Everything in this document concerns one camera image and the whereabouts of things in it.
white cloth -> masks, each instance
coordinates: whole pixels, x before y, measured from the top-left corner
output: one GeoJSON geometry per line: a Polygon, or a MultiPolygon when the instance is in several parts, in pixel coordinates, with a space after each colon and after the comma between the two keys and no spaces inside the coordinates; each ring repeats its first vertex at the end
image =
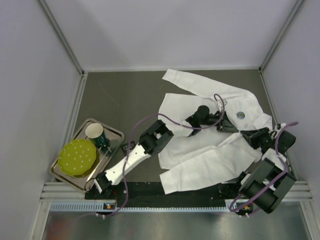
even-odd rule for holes
{"type": "MultiPolygon", "coordinates": [[[[219,110],[214,94],[219,94],[227,101],[225,111],[229,120],[239,130],[272,129],[271,116],[263,113],[255,95],[247,90],[172,69],[163,79],[196,95],[165,95],[159,113],[176,122],[186,125],[184,120],[200,105],[207,105],[214,114],[219,110]],[[243,112],[245,118],[239,119],[238,112],[243,112]]],[[[198,190],[231,180],[261,158],[261,152],[250,147],[239,132],[217,132],[213,126],[188,137],[192,130],[175,125],[164,117],[159,119],[174,133],[159,154],[161,168],[170,169],[160,175],[166,194],[198,190]]]]}

polka dot plate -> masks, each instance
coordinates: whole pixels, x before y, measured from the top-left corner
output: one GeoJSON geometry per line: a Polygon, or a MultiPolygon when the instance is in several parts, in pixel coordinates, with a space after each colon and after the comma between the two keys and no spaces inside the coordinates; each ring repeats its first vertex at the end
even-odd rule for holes
{"type": "Polygon", "coordinates": [[[82,175],[96,160],[97,149],[88,139],[75,139],[64,146],[58,157],[61,172],[68,176],[82,175]]]}

green plate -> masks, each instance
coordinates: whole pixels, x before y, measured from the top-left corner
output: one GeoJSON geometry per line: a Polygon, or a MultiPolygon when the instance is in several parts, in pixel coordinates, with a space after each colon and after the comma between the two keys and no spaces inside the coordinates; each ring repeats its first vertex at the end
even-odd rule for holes
{"type": "Polygon", "coordinates": [[[96,152],[97,149],[90,140],[75,139],[60,152],[58,165],[64,174],[82,175],[93,166],[96,152]]]}

gray floor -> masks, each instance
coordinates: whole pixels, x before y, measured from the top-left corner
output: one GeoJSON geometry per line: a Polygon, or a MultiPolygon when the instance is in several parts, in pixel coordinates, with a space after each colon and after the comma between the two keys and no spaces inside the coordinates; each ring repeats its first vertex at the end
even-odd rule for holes
{"type": "MultiPolygon", "coordinates": [[[[258,70],[197,70],[189,71],[255,94],[263,111],[272,115],[258,70]]],[[[157,113],[166,93],[191,94],[172,83],[162,80],[165,71],[130,71],[89,73],[85,85],[76,129],[88,118],[94,118],[125,135],[128,141],[131,128],[144,117],[157,113]]],[[[146,121],[137,129],[135,142],[156,119],[146,121]]],[[[108,168],[124,157],[118,150],[108,168]]],[[[131,171],[128,182],[160,182],[159,175],[165,172],[158,157],[152,156],[131,171]]]]}
{"type": "Polygon", "coordinates": [[[44,240],[310,240],[299,203],[282,203],[272,214],[120,213],[112,218],[51,212],[44,240]]]}

folded fabric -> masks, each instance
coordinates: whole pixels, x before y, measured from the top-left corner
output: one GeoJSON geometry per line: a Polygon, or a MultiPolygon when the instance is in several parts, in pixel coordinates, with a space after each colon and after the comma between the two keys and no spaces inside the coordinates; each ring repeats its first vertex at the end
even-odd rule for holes
{"type": "MultiPolygon", "coordinates": [[[[257,98],[251,92],[196,74],[169,69],[163,77],[179,88],[195,95],[167,93],[159,113],[187,125],[185,119],[200,105],[211,113],[219,110],[214,94],[226,101],[229,120],[239,130],[272,129],[271,116],[263,113],[257,98]],[[240,119],[237,113],[243,112],[240,119]]],[[[241,134],[217,132],[216,127],[201,130],[188,137],[191,129],[175,125],[164,117],[174,137],[159,154],[161,168],[169,171],[160,175],[166,194],[176,191],[198,190],[237,177],[252,162],[261,158],[261,152],[248,145],[241,134]]]]}

